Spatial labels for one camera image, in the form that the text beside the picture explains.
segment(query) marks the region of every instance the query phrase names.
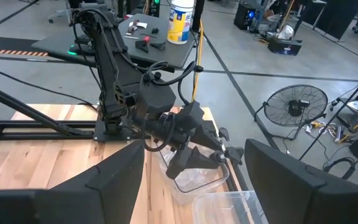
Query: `cardboard box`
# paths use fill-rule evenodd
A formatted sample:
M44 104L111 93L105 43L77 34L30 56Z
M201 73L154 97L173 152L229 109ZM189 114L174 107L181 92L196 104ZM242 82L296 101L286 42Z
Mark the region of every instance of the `cardboard box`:
M267 48L276 54L296 56L302 47L302 40L285 40L273 37L270 39Z

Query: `black fan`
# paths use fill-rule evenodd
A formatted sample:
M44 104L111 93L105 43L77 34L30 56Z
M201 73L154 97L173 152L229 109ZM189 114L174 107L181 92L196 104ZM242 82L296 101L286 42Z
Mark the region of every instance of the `black fan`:
M292 85L276 91L262 106L255 112L256 122L257 113L263 108L266 118L271 122L284 127L298 127L293 137L278 136L270 134L272 137L294 140L300 129L312 121L326 116L324 111L327 107L328 99L325 92L310 85Z

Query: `orange and black caution tape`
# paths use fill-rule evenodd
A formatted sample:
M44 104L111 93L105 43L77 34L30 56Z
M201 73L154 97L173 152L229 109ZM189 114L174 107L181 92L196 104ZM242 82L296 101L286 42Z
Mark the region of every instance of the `orange and black caution tape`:
M0 50L0 54L28 55L28 56L41 56L41 57L48 56L48 53L46 52L27 52L27 51L20 51L20 50Z

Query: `clear plastic bin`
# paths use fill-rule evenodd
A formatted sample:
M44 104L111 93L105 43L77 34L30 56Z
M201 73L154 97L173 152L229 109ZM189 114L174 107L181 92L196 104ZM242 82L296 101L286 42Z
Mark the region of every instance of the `clear plastic bin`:
M195 224L267 224L253 190L197 196L193 203Z
M189 143L189 147L194 147L194 144ZM207 147L197 147L204 156L209 156L213 153ZM198 195L212 192L229 177L229 169L222 164L218 169L185 169L175 180L172 180L165 175L165 172L174 152L170 151L170 147L165 147L155 155L158 157L158 163L165 182L168 182L171 186L172 197L180 205L193 202Z

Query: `disinfecting wipes container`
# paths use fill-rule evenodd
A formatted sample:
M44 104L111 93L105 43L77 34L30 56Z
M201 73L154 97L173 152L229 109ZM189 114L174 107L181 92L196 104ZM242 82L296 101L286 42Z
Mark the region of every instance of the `disinfecting wipes container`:
M194 0L172 0L167 40L173 44L187 43Z

